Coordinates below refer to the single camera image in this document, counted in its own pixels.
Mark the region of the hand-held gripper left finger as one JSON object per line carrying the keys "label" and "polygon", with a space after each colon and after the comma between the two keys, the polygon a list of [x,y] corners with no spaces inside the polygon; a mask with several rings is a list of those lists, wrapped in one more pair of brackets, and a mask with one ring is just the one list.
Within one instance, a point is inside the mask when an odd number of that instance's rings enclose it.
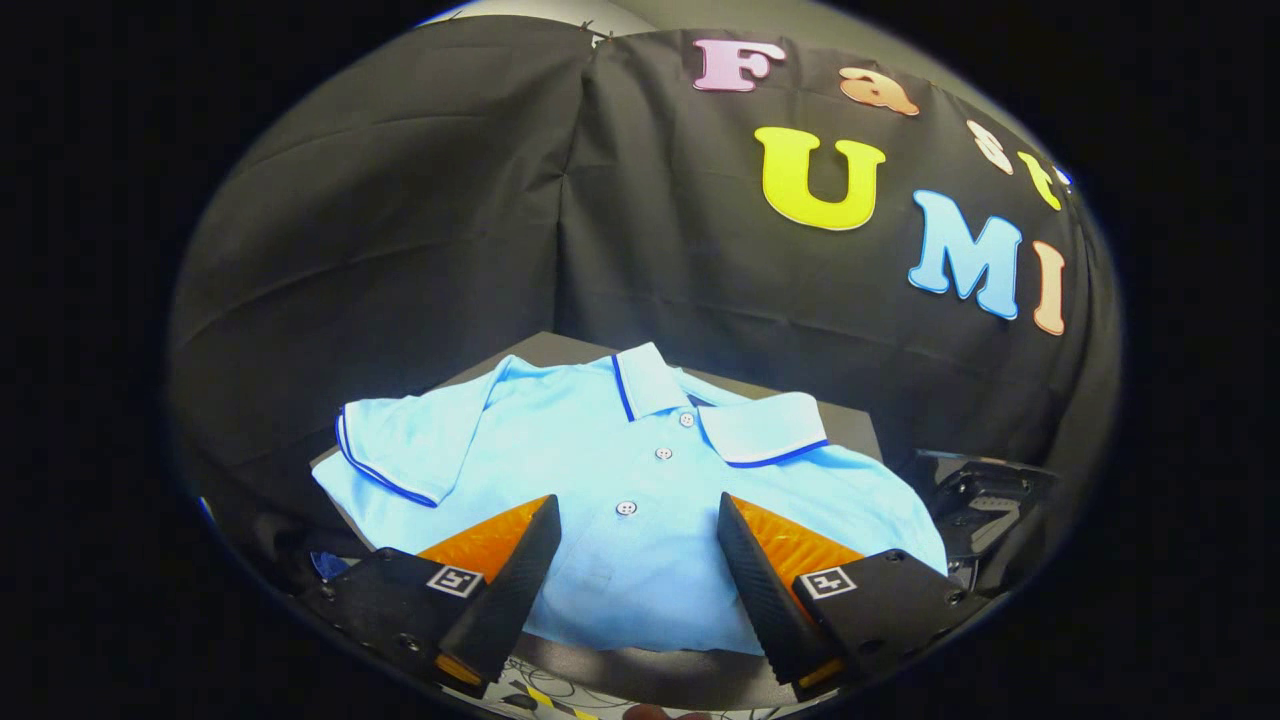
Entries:
{"label": "hand-held gripper left finger", "polygon": [[561,530],[558,498],[544,495],[417,553],[375,550],[300,605],[399,674],[480,700],[524,634]]}

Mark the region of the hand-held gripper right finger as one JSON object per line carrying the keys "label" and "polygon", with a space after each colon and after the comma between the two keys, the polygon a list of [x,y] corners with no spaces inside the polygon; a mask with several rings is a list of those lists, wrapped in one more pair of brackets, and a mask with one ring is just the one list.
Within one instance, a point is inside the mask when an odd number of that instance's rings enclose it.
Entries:
{"label": "hand-held gripper right finger", "polygon": [[776,680],[801,701],[890,679],[991,603],[904,550],[859,553],[730,493],[716,534]]}

